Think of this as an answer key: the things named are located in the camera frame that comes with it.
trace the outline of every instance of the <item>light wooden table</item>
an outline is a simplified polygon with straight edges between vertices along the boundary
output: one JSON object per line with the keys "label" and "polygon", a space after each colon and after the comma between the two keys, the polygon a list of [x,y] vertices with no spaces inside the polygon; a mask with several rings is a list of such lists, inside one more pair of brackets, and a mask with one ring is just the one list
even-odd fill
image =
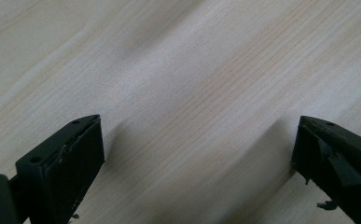
{"label": "light wooden table", "polygon": [[290,169],[299,116],[361,135],[361,1],[0,0],[0,173],[72,119],[74,223],[352,223]]}

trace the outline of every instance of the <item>wooden surface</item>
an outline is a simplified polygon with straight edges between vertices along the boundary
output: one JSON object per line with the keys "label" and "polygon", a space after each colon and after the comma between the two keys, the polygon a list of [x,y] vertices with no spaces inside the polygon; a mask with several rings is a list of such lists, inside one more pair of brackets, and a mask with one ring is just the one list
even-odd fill
{"label": "wooden surface", "polygon": [[96,113],[73,223],[352,223],[289,161],[301,115],[361,135],[361,1],[0,0],[0,173]]}

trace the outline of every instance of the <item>black object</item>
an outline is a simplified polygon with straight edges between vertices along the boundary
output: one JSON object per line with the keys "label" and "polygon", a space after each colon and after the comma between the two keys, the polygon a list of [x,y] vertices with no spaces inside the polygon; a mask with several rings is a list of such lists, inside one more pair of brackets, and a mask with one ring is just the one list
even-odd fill
{"label": "black object", "polygon": [[0,175],[0,223],[67,223],[103,163],[100,116],[73,120]]}
{"label": "black object", "polygon": [[301,117],[294,147],[294,168],[316,183],[331,199],[326,210],[339,206],[361,224],[361,137],[322,119]]}

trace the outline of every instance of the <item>wood grain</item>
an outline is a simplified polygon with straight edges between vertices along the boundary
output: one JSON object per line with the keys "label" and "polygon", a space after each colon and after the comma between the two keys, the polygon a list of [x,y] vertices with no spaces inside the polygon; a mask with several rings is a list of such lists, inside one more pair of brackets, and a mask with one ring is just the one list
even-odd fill
{"label": "wood grain", "polygon": [[0,173],[95,113],[74,223],[352,223],[289,161],[301,115],[361,135],[361,1],[0,0]]}

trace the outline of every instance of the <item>screw hole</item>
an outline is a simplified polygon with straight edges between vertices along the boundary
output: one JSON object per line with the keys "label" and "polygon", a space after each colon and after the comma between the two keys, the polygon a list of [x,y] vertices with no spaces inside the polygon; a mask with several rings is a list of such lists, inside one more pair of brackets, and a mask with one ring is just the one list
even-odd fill
{"label": "screw hole", "polygon": [[33,158],[31,158],[32,163],[37,163],[39,161],[41,161],[41,157],[33,157]]}

